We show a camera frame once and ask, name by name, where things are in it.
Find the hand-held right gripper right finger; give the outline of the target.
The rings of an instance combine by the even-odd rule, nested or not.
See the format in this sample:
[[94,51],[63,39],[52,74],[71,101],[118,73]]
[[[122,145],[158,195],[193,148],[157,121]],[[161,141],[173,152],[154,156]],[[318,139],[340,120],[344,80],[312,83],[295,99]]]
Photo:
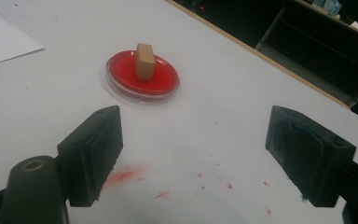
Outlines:
[[333,207],[356,146],[304,114],[273,106],[265,148],[315,207]]

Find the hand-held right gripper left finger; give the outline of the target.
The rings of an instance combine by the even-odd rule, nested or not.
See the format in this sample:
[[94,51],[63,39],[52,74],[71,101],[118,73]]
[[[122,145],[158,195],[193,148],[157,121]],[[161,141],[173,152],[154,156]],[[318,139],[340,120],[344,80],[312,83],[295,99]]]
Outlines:
[[123,148],[120,108],[109,106],[92,113],[58,144],[59,165],[65,173],[69,203],[90,207]]

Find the round red dish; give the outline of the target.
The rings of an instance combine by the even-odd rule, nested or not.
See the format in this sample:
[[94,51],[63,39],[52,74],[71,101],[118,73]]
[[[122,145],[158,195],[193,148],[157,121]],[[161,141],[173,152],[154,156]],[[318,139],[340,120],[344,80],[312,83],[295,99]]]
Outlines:
[[180,86],[174,67],[158,55],[152,79],[141,81],[135,72],[135,50],[121,51],[106,65],[109,87],[121,97],[136,103],[153,104],[172,98]]

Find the small wooden block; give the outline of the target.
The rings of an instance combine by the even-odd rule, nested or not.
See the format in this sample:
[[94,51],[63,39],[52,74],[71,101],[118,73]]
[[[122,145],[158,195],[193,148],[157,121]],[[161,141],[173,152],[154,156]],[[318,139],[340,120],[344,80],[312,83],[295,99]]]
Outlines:
[[155,55],[151,45],[138,43],[135,52],[135,72],[141,81],[152,79],[155,70]]

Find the white board table cover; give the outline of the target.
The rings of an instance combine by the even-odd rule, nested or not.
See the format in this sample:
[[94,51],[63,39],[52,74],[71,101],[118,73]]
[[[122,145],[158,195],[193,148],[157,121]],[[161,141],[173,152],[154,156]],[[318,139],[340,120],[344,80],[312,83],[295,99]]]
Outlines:
[[[302,198],[265,148],[270,110],[297,110],[353,143],[358,116],[164,0],[0,0],[42,50],[0,63],[0,189],[11,168],[118,105],[124,147],[100,199],[71,224],[342,224]],[[180,86],[155,105],[115,96],[105,65],[150,44]]]

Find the teal item on desk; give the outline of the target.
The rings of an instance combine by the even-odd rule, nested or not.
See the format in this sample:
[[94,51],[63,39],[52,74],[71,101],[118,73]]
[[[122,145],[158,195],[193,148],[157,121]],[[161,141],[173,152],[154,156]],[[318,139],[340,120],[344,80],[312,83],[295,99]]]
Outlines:
[[327,11],[330,16],[336,16],[341,8],[342,5],[338,0],[324,0],[323,9]]

